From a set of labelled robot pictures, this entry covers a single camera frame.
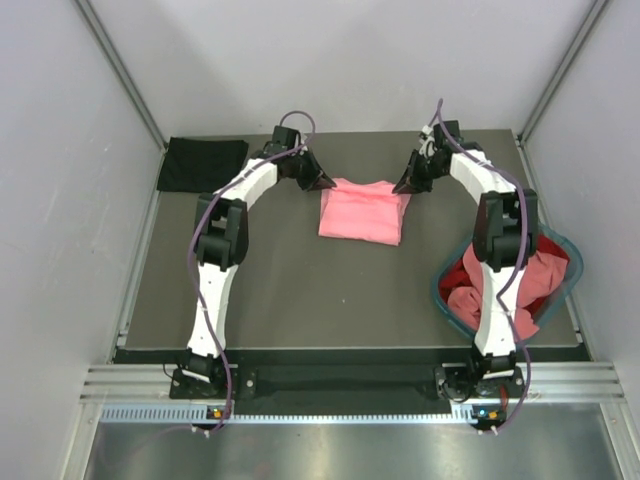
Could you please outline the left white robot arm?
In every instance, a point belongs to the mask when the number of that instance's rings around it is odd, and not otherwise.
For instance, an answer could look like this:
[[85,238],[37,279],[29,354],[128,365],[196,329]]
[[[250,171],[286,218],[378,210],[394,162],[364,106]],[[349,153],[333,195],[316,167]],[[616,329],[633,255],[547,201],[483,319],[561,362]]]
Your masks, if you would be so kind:
[[225,354],[225,322],[232,283],[248,253],[249,210],[283,179],[294,180],[304,192],[335,186],[309,148],[310,140],[293,128],[275,126],[271,139],[232,180],[199,197],[187,260],[196,310],[174,387],[192,388],[201,398],[229,394],[232,375]]

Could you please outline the pink t shirt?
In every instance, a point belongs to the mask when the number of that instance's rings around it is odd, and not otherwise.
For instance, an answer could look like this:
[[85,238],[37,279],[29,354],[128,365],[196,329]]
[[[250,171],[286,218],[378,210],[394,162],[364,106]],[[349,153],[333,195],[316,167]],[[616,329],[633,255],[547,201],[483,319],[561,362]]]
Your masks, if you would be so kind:
[[322,191],[318,235],[399,246],[411,196],[388,181],[356,184],[343,178]]

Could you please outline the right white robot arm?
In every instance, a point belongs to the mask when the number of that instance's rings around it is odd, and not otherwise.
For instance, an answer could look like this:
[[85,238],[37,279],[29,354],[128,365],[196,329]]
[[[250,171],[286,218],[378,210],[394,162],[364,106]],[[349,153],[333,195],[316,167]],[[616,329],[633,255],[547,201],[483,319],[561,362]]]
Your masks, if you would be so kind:
[[449,176],[477,205],[471,245],[483,293],[465,394],[487,396],[522,380],[516,353],[523,339],[515,320],[520,284],[537,250],[538,197],[494,166],[479,144],[463,141],[456,121],[432,121],[419,133],[419,142],[393,192],[430,192],[435,180]]

